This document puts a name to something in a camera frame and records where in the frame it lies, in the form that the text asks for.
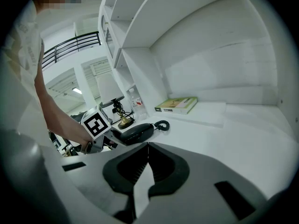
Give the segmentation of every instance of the balcony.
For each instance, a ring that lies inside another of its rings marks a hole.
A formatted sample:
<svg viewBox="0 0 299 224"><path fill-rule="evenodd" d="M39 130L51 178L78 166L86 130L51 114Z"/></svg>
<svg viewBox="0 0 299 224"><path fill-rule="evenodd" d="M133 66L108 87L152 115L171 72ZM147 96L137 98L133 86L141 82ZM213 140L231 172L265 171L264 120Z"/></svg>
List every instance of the balcony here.
<svg viewBox="0 0 299 224"><path fill-rule="evenodd" d="M75 36L47 50L44 53L42 68L44 69L47 66L57 63L74 53L100 45L99 32L90 32Z"/></svg>

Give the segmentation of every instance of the person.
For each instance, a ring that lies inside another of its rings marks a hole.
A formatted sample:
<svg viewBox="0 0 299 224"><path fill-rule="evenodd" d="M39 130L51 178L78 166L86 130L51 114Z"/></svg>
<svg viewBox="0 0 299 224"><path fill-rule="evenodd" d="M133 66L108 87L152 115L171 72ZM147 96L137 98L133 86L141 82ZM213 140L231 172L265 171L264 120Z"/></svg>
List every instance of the person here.
<svg viewBox="0 0 299 224"><path fill-rule="evenodd" d="M16 130L39 145L54 147L50 130L84 149L92 141L91 136L56 105L43 80L44 45L36 15L59 2L63 0L30 0L6 36L0 54L0 128Z"/></svg>

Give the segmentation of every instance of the plastic bottle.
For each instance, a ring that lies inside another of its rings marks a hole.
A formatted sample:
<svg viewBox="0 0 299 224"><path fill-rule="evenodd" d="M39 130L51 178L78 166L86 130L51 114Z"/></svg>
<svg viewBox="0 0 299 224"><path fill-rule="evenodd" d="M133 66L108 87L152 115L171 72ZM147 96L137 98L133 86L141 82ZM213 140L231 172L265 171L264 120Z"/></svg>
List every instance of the plastic bottle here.
<svg viewBox="0 0 299 224"><path fill-rule="evenodd" d="M135 113L137 114L139 119L147 118L148 114L146 113L146 109L144 104L140 98L140 95L137 90L134 88L129 89L131 102L134 108Z"/></svg>

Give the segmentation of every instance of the black slot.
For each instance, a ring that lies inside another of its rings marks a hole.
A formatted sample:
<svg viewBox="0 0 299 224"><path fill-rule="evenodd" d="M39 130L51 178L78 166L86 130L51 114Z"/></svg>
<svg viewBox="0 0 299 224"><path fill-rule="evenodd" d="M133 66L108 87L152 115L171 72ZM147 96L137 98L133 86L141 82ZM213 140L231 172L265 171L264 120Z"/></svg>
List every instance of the black slot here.
<svg viewBox="0 0 299 224"><path fill-rule="evenodd" d="M227 181L214 184L239 220L255 211L249 202Z"/></svg>
<svg viewBox="0 0 299 224"><path fill-rule="evenodd" d="M64 166L62 166L62 168L64 169L65 172L67 172L67 171L77 169L77 168L80 168L80 167L84 167L84 166L86 166L85 163L77 162L77 163L73 163L73 164L69 164L69 165L64 165Z"/></svg>

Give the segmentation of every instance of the ceiling light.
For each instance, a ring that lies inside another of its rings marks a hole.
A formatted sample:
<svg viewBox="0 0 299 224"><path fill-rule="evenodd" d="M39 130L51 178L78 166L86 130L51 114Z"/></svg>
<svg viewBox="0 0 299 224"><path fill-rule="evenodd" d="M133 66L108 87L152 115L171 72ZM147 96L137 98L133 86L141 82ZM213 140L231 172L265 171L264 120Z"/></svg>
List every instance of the ceiling light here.
<svg viewBox="0 0 299 224"><path fill-rule="evenodd" d="M77 88L72 88L73 91L79 93L79 94L82 94L81 90L77 89Z"/></svg>

